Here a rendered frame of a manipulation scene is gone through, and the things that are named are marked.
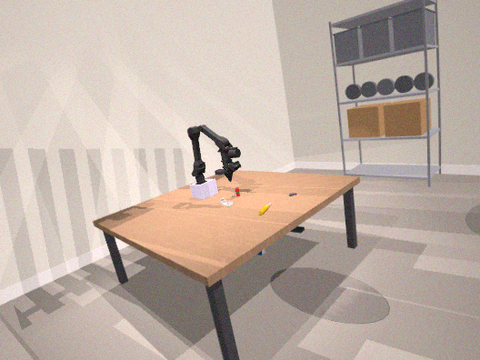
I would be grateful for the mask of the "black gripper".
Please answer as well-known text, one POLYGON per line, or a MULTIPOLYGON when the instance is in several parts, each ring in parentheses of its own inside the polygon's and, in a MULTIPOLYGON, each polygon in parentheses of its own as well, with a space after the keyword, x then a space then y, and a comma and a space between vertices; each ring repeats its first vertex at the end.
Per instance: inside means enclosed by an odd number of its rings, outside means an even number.
MULTIPOLYGON (((216 175, 225 175, 227 177, 227 179, 229 180, 229 182, 232 182, 232 176, 233 176, 233 170, 231 169, 226 169, 226 163, 229 162, 230 163, 230 160, 232 160, 231 158, 228 158, 228 159, 222 159, 221 163, 223 163, 223 167, 224 169, 217 169, 215 170, 215 174, 216 175)), ((232 160, 233 161, 233 160, 232 160)))

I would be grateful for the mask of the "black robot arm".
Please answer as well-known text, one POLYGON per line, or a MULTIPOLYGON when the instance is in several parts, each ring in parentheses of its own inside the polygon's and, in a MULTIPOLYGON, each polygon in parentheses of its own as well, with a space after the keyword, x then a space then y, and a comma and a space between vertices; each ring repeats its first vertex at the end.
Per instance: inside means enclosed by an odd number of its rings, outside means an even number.
MULTIPOLYGON (((196 185, 207 182, 204 177, 205 173, 205 162, 201 158, 200 146, 199 146, 199 136, 200 132, 208 136, 215 142, 215 145, 219 148, 217 152, 221 153, 222 159, 228 158, 239 158, 241 151, 237 147, 233 147, 229 140, 223 136, 216 134, 214 131, 209 129, 206 125, 192 126, 188 127, 187 134, 192 141, 193 153, 194 153, 194 164, 192 176, 195 176, 196 185)), ((230 160, 230 163, 226 163, 226 169, 231 169, 233 171, 238 170, 240 166, 239 161, 233 162, 230 160)))

